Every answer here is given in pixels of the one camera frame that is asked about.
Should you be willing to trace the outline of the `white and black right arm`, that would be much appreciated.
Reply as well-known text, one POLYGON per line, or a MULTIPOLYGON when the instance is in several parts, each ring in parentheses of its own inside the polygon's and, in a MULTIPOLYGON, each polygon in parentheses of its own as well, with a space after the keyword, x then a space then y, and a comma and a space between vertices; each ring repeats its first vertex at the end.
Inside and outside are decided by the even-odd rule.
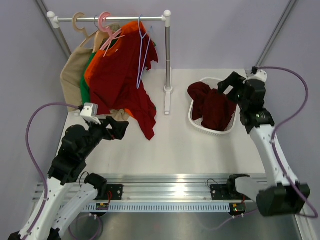
POLYGON ((247 174, 230 175, 226 193, 232 199, 248 197, 264 217, 300 215, 311 190, 300 183, 282 151, 273 117, 264 107, 266 81, 267 73, 258 70, 249 78, 232 72, 217 84, 220 94, 232 88, 227 98, 240 108, 240 121, 258 150, 267 179, 264 188, 247 174))

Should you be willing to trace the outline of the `light blue wire hanger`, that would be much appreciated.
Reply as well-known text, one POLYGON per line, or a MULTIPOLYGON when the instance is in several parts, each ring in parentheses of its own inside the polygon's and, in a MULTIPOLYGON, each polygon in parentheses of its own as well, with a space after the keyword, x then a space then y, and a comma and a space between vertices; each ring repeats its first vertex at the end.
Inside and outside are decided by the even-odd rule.
POLYGON ((153 28, 152 26, 145 31, 145 33, 142 32, 141 28, 141 18, 142 14, 138 17, 137 25, 138 25, 138 33, 140 37, 140 48, 139 48, 139 60, 138 60, 138 74, 136 79, 136 89, 140 88, 141 82, 142 82, 142 76, 145 69, 145 64, 147 60, 147 55, 149 51, 149 47, 151 44, 151 39, 149 37, 150 30, 153 28), (147 46, 145 52, 143 52, 143 45, 145 38, 148 37, 147 46))

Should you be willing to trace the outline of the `dark maroon t shirt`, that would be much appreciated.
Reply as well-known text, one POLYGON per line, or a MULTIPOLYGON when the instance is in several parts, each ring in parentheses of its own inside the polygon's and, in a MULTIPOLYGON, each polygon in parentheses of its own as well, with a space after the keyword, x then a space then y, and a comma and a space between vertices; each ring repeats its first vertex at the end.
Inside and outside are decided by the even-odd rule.
POLYGON ((193 100, 193 121, 202 119, 201 125, 210 130, 223 132, 229 125, 237 105, 228 100, 223 93, 218 93, 204 82, 191 84, 187 92, 193 100))

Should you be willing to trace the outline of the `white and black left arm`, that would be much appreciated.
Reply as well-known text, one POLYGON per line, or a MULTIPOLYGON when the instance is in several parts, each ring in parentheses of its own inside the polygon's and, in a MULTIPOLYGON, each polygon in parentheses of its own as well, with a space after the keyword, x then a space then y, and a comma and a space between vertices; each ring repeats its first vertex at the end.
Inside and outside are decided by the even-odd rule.
POLYGON ((66 194, 87 166, 86 159, 102 140, 122 140, 129 122, 111 116, 88 122, 88 129, 72 125, 61 140, 44 182, 44 191, 25 226, 9 236, 11 240, 60 240, 76 217, 91 201, 108 195, 107 180, 91 173, 77 194, 61 206, 66 194))

